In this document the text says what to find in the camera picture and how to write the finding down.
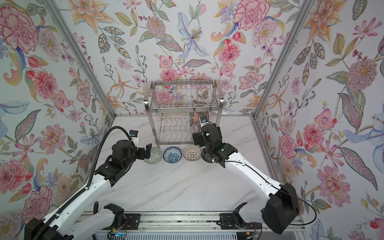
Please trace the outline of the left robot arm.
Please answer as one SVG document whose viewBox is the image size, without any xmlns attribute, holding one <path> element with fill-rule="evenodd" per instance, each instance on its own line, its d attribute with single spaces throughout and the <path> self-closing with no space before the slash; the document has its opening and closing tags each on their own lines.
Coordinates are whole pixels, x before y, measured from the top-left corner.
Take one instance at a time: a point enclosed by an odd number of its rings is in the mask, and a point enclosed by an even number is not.
<svg viewBox="0 0 384 240">
<path fill-rule="evenodd" d="M 112 154 L 98 166 L 98 160 L 109 134 L 122 131 L 127 137 L 112 146 Z M 116 204 L 107 204 L 93 216 L 78 222 L 91 204 L 111 189 L 132 167 L 136 160 L 151 157 L 152 144 L 136 146 L 138 131 L 127 132 L 120 126 L 111 127 L 104 135 L 96 152 L 87 183 L 52 213 L 30 220 L 24 232 L 26 240 L 82 240 L 100 230 L 118 229 L 127 223 L 125 210 Z"/>
</svg>

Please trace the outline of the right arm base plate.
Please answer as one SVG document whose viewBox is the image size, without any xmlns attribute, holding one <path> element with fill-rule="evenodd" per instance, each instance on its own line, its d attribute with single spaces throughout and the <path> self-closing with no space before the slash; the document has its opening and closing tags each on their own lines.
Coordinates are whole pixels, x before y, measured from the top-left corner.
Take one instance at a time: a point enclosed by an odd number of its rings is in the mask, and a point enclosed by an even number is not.
<svg viewBox="0 0 384 240">
<path fill-rule="evenodd" d="M 255 231 L 261 230 L 262 224 L 260 223 L 246 223 L 239 214 L 234 213 L 221 213 L 219 214 L 219 225 L 222 230 L 247 230 Z"/>
</svg>

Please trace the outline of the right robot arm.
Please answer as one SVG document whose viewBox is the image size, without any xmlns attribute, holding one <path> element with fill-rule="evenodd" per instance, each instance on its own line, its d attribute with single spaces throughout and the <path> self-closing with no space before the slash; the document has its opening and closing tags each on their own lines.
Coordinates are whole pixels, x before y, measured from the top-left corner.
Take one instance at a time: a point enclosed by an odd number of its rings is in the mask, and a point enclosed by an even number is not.
<svg viewBox="0 0 384 240">
<path fill-rule="evenodd" d="M 274 233 L 281 235 L 300 213 L 299 203 L 307 202 L 299 198 L 296 189 L 289 183 L 282 185 L 253 166 L 229 143 L 223 142 L 220 127 L 206 123 L 201 131 L 193 133 L 196 146 L 204 147 L 205 156 L 211 162 L 233 172 L 248 184 L 260 198 L 260 203 L 245 208 L 243 202 L 231 214 L 221 214 L 222 229 L 245 229 L 248 224 L 266 224 Z"/>
</svg>

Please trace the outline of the green leaf pattern bowl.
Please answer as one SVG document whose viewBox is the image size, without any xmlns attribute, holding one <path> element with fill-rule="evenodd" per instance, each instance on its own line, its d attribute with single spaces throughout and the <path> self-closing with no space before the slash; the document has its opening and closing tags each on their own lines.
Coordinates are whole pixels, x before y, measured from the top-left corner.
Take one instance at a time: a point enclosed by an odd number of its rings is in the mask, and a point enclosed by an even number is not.
<svg viewBox="0 0 384 240">
<path fill-rule="evenodd" d="M 201 114 L 202 118 L 205 119 L 205 122 L 209 122 L 210 121 L 210 112 L 209 111 L 205 111 Z"/>
</svg>

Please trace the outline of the grey green floral bowl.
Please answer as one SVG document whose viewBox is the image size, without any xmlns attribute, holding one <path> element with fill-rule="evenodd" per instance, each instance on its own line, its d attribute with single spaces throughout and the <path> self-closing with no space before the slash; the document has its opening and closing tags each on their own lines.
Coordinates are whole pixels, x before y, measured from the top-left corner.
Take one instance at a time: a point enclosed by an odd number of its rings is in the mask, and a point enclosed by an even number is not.
<svg viewBox="0 0 384 240">
<path fill-rule="evenodd" d="M 163 152 L 160 148 L 153 147 L 151 149 L 151 156 L 149 159 L 145 159 L 145 163 L 155 165 L 163 159 Z"/>
</svg>

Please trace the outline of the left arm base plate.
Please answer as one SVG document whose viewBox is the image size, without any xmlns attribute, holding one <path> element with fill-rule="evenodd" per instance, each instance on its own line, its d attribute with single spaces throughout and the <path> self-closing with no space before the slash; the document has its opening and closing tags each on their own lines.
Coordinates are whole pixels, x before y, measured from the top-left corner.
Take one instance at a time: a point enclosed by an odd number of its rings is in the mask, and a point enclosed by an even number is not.
<svg viewBox="0 0 384 240">
<path fill-rule="evenodd" d="M 138 230 L 141 214 L 118 214 L 115 215 L 111 225 L 112 229 Z"/>
</svg>

